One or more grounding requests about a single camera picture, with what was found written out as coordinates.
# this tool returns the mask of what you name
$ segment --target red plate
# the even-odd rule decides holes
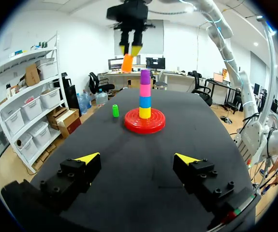
[[[142,119],[139,117],[139,108],[130,110],[125,115],[125,126],[130,131],[138,134],[156,133],[166,125],[166,117],[156,109],[151,109],[151,117]]]

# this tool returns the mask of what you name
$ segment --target white storage box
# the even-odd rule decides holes
[[[58,75],[57,61],[54,61],[54,58],[41,59],[36,62],[36,66],[41,71],[40,80]]]
[[[21,114],[21,108],[11,114],[4,122],[12,134],[16,134],[25,125]]]
[[[35,98],[31,102],[22,106],[29,120],[33,120],[36,116],[42,113],[40,97]]]
[[[59,89],[59,87],[47,89],[40,95],[42,105],[46,109],[50,109],[60,103]]]
[[[44,146],[51,138],[47,122],[40,122],[30,131],[38,147]]]
[[[21,146],[17,145],[17,141],[15,143],[18,150],[23,154],[27,161],[31,160],[31,158],[36,154],[38,150],[36,145],[34,144],[32,136],[28,133],[25,133],[18,140],[21,141]]]

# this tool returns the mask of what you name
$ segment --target black tablecloth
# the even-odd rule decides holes
[[[117,119],[113,104],[119,106]],[[218,177],[234,181],[239,192],[251,188],[251,182],[237,147],[195,94],[153,90],[152,107],[166,116],[165,128],[155,134],[139,135],[124,127],[123,117],[138,106],[139,90],[118,93],[66,139],[31,183],[39,187],[66,158],[100,152],[102,169],[91,188],[62,217],[102,232],[205,231],[214,216],[182,188],[172,170],[174,153],[209,159]]]

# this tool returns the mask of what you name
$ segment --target computer monitor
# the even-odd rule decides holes
[[[146,68],[147,69],[165,69],[166,60],[165,58],[146,58]]]
[[[221,82],[221,83],[222,83],[222,81],[223,81],[223,76],[222,76],[221,74],[214,73],[213,79],[214,79],[214,81],[218,81],[218,82]]]
[[[124,58],[109,59],[108,60],[109,70],[120,69],[121,65],[123,64],[123,60]]]
[[[254,94],[256,94],[256,95],[259,94],[259,87],[260,87],[260,85],[255,83]]]

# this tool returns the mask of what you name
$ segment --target cardboard box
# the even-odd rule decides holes
[[[36,64],[32,64],[26,68],[25,83],[27,86],[33,86],[40,82],[40,70],[37,69]]]
[[[57,125],[64,138],[67,138],[81,125],[78,109],[71,109],[57,119]]]
[[[53,151],[56,148],[55,144],[51,144],[50,146],[47,147],[46,151],[48,153],[50,153],[51,151]]]
[[[39,159],[40,159],[42,162],[44,162],[48,156],[49,156],[49,153],[48,153],[47,151],[44,151],[44,152],[40,155]]]
[[[34,162],[34,164],[32,165],[32,167],[33,167],[36,171],[38,171],[38,170],[42,167],[42,165],[43,165],[42,160],[38,158],[38,159]]]
[[[56,119],[59,118],[60,116],[62,116],[67,111],[68,111],[67,108],[59,106],[46,115],[46,118],[47,118],[48,123],[50,124],[51,128],[59,130]]]

